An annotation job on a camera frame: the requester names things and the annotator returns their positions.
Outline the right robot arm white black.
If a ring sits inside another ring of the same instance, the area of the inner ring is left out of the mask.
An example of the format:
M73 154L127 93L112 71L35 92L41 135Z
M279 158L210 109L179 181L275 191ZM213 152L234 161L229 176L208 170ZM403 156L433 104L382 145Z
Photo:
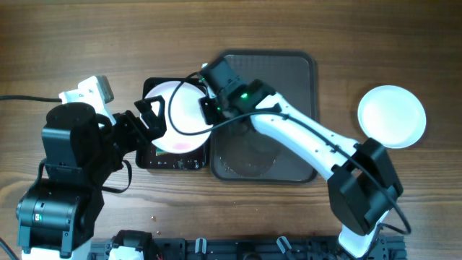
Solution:
M214 103L204 109L208 123L219 127L248 118L258 133L312 166L326 181L331 210L342 223L340 246L350 256L365 256L404 191L386 148L373 138L360 143L321 126L259 79L201 81Z

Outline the green yellow sponge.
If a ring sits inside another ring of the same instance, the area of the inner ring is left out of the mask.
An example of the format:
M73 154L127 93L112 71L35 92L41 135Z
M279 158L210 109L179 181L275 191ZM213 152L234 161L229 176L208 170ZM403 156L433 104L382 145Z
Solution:
M156 156L162 156L162 155L166 155L166 154L167 154L166 151L163 151L163 150L160 150L160 149L156 150Z

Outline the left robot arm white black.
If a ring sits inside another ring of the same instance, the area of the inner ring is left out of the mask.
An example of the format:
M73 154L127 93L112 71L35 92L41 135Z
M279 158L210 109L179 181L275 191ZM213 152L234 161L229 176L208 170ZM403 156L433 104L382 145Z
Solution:
M115 121L87 103L58 105L42 131L45 158L38 177L16 209L17 244L23 259L86 259L95 221L104 206L109 176L123 168L133 175L125 155L147 147L166 132L165 100L138 100L140 112L117 113Z

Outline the white plate top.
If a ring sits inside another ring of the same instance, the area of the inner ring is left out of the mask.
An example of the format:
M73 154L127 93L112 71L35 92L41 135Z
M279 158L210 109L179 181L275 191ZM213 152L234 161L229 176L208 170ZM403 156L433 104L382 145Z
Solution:
M209 138L210 132L194 136L186 136L178 133L171 125L167 114L170 97L173 90L179 85L179 81L169 81L160 84L155 89L151 90L145 98L154 96L162 96L165 100L165 121L167 131L165 135L159 139L152 141L152 144L163 151L173 154L185 154L192 152L203 145ZM171 116L175 127L185 133L192 133L209 129L211 125L207 125L199 100L204 98L205 94L199 88L183 83L180 89L176 92L171 105Z

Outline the white plate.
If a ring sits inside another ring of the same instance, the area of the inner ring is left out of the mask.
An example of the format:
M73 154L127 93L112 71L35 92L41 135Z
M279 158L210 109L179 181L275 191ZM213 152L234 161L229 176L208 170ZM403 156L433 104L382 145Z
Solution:
M159 139L152 141L152 144L163 151L173 154L185 154L192 152L203 145L209 138L210 132L194 136L186 136L178 133L171 125L167 114L170 97L173 90L179 85L179 81L169 81L160 84L155 89L151 90L145 98L154 96L162 96L165 100L165 121L167 131L165 135ZM183 83L180 89L176 92L171 105L171 116L175 127L185 133L192 133L209 129L211 125L207 125L199 100L204 98L205 94L199 88Z
M367 92L359 102L357 119L367 137L391 149L417 143L427 126L419 99L395 85L382 85Z

